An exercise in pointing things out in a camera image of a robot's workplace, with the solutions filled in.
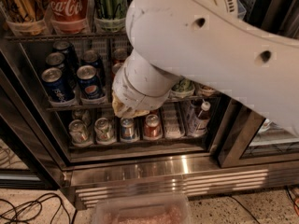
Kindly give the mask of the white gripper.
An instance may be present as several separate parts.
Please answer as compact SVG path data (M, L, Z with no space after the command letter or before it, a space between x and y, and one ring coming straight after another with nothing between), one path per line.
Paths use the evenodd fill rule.
M137 117L142 117L148 115L150 112L148 110L135 110L127 105L125 105L116 95L112 92L112 108L114 114L118 118L133 119Z

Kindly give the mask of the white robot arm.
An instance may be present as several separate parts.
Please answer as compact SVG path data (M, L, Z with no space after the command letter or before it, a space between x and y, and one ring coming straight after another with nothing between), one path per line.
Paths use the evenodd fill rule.
M182 77L206 85L299 134L299 42L238 19L225 0L133 0L131 55L113 81L114 113L162 106Z

